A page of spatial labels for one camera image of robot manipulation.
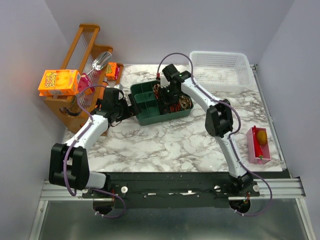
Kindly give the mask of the green divided organizer tray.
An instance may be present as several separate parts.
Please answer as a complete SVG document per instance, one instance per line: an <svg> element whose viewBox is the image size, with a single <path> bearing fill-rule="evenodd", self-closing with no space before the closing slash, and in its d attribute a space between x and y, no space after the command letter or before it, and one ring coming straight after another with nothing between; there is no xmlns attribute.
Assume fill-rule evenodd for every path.
<svg viewBox="0 0 320 240"><path fill-rule="evenodd" d="M192 107L188 110L181 109L179 112L161 115L158 107L159 101L156 100L156 97L153 92L154 84L160 84L160 83L156 80L153 80L153 81L133 84L130 87L130 93L134 97L137 103L137 106L141 110L141 113L139 113L136 116L141 126L166 122L174 119L187 117L190 115L191 110L194 107L192 100L191 100Z"/></svg>

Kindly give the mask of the black orange floral tie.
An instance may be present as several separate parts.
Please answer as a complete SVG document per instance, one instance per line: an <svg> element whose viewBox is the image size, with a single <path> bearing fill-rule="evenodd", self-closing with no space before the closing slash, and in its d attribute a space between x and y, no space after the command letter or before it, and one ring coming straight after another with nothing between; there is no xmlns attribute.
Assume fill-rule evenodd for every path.
<svg viewBox="0 0 320 240"><path fill-rule="evenodd" d="M163 100L158 102L159 113L161 115L176 113L181 110L180 104L178 102L166 104Z"/></svg>

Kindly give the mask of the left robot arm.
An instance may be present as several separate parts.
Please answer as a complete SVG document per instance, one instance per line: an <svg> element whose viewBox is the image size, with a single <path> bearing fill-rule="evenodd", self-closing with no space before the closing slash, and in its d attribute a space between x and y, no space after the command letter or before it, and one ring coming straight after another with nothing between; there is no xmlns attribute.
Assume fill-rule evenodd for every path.
<svg viewBox="0 0 320 240"><path fill-rule="evenodd" d="M93 189L101 198L111 191L105 173L90 171L88 154L93 144L114 122L119 123L141 113L136 100L130 93L128 105L125 94L115 87L104 88L100 107L88 112L88 120L81 129L65 143L56 143L51 148L49 182L52 185L66 187L72 196L77 190Z"/></svg>

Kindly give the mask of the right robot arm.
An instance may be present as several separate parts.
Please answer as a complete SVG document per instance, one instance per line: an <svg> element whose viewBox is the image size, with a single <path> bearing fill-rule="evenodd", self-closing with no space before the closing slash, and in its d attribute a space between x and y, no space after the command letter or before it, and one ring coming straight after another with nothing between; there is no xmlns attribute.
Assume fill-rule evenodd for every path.
<svg viewBox="0 0 320 240"><path fill-rule="evenodd" d="M219 144L227 162L230 191L241 196L249 189L253 176L243 165L240 152L233 135L234 108L227 99L221 100L202 87L188 72L179 72L173 64L163 68L162 73L168 81L166 92L172 97L174 94L185 94L191 97L205 111L205 129Z"/></svg>

